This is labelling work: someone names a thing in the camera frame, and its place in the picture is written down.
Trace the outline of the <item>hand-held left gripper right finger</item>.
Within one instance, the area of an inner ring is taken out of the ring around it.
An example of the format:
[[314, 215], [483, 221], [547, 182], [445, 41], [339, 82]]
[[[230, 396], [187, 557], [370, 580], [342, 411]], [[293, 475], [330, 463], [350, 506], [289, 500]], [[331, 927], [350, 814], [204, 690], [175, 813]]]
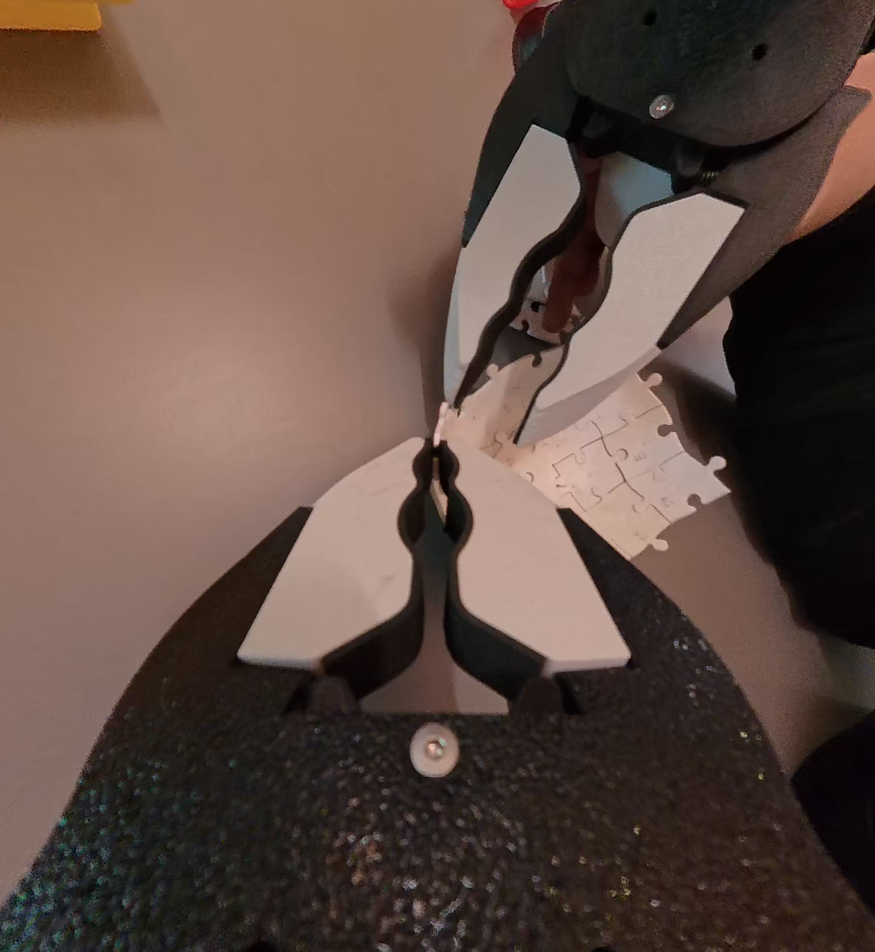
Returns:
[[562, 518], [533, 485], [458, 440], [437, 448], [453, 541], [445, 641], [503, 698], [536, 679], [626, 666], [632, 654]]

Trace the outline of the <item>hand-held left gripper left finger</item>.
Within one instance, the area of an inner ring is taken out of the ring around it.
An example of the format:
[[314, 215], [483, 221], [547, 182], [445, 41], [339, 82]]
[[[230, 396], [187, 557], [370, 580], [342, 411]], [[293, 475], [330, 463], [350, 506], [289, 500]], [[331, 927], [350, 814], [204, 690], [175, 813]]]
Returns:
[[416, 437], [328, 489], [311, 507], [238, 660], [337, 678], [355, 697], [407, 670], [423, 640], [414, 548], [431, 474], [431, 446]]

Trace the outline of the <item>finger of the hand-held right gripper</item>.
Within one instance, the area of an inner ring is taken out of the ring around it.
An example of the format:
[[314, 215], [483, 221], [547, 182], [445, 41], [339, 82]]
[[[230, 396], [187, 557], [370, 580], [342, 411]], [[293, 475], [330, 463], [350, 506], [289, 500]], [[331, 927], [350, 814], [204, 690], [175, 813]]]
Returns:
[[743, 204], [693, 189], [630, 216], [612, 248], [599, 306], [536, 393], [515, 433], [518, 446], [581, 420], [658, 356], [664, 332], [744, 212]]
[[565, 246], [583, 211], [574, 150], [530, 125], [455, 267], [444, 344], [444, 397], [459, 409], [517, 316], [534, 275]]

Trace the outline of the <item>partly built white puzzle ball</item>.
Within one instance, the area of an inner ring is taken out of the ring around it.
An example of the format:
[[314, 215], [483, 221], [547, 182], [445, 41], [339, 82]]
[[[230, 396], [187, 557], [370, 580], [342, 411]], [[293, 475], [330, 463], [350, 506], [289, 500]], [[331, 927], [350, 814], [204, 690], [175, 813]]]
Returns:
[[479, 450], [514, 470], [556, 507], [571, 509], [624, 557], [668, 547], [660, 534], [729, 494], [721, 457], [694, 458], [656, 389], [656, 372], [632, 375], [560, 433], [520, 447], [515, 434]]

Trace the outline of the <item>person's right hand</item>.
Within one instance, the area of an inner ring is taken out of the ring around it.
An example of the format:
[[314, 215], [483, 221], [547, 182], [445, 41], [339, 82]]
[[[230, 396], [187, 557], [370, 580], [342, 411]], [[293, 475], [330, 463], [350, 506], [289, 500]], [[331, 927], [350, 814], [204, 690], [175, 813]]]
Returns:
[[560, 333], [570, 322], [577, 299], [590, 295], [598, 281], [599, 262], [604, 244], [595, 225], [595, 207], [602, 159], [582, 161], [585, 173], [586, 212], [580, 229], [563, 253], [553, 262], [553, 272], [541, 326], [552, 335]]

